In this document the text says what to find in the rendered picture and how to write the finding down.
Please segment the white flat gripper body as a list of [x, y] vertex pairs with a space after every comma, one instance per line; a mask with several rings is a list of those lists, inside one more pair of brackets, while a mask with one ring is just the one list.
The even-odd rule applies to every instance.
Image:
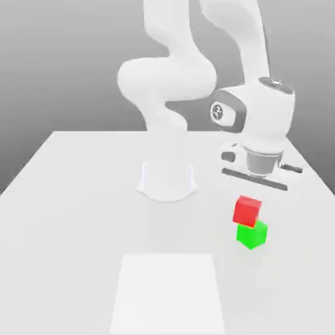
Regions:
[[266, 200], [281, 199], [289, 195], [289, 188], [283, 183], [253, 177], [227, 167], [222, 168], [220, 172], [223, 189], [235, 196]]

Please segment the small red cube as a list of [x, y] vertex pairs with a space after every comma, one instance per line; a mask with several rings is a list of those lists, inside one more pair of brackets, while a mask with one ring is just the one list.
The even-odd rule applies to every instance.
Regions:
[[233, 222], [254, 228], [262, 202], [246, 196], [240, 196], [235, 204]]

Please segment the small green cube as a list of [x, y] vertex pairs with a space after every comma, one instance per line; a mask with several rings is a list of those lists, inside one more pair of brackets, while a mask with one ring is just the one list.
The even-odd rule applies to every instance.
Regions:
[[265, 244], [268, 225], [257, 220], [253, 227], [238, 224], [236, 239], [248, 249], [254, 249]]

